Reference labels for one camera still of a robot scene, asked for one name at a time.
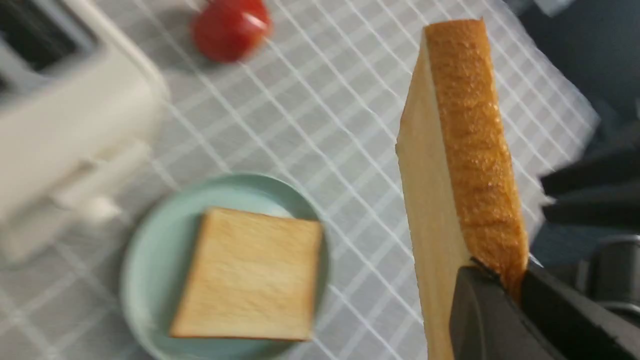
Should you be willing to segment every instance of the table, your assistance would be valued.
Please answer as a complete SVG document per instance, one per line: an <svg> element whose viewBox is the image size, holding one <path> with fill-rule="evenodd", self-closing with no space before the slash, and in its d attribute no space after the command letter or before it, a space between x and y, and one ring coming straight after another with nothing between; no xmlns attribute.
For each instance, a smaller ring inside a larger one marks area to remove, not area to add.
<svg viewBox="0 0 640 360"><path fill-rule="evenodd" d="M158 200L225 172L291 183L318 208L332 250L314 341L288 359L426 358L412 245L394 153L423 25L483 17L527 229L545 198L536 176L574 158L596 115L499 0L267 0L274 33L237 65L191 45L201 2L101 0L172 91L152 161L118 196L125 215L71 230L0 272L7 359L148 359L118 306L122 254Z"/></svg>

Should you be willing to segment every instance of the white bread slice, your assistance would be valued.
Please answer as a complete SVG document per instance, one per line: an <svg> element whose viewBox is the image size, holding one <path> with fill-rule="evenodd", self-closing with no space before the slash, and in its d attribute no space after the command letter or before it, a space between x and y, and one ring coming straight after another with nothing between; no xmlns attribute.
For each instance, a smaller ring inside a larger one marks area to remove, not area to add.
<svg viewBox="0 0 640 360"><path fill-rule="evenodd" d="M309 340L322 236L316 221L209 210L170 335Z"/></svg>
<svg viewBox="0 0 640 360"><path fill-rule="evenodd" d="M517 299L529 255L482 20L424 28L396 152L429 358L453 360L458 269L474 256Z"/></svg>

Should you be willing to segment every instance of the toaster slot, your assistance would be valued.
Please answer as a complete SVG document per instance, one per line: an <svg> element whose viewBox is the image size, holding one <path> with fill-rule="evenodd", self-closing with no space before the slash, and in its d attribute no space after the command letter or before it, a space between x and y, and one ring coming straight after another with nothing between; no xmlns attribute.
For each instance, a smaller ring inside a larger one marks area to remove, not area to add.
<svg viewBox="0 0 640 360"><path fill-rule="evenodd" d="M32 0L0 1L0 35L0 41L38 72L77 50L71 38Z"/></svg>

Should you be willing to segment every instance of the light blue plate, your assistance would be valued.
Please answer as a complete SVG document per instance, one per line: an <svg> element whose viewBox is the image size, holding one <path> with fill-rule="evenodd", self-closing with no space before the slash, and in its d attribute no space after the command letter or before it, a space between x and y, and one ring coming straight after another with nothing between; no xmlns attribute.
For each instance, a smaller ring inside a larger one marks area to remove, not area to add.
<svg viewBox="0 0 640 360"><path fill-rule="evenodd" d="M212 206L278 217L318 220L309 202L291 186L252 174L223 176L175 194L136 231L122 268L121 298L133 334L157 359L263 359L292 346L288 341L175 339L168 336L200 227ZM329 252L323 240L316 312L327 284Z"/></svg>

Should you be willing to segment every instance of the white toaster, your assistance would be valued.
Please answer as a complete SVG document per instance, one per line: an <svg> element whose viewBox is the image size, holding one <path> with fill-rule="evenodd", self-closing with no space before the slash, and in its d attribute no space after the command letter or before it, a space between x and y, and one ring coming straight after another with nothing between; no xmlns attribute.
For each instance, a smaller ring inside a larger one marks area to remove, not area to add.
<svg viewBox="0 0 640 360"><path fill-rule="evenodd" d="M0 265L108 206L150 141L168 90L87 0L0 2Z"/></svg>

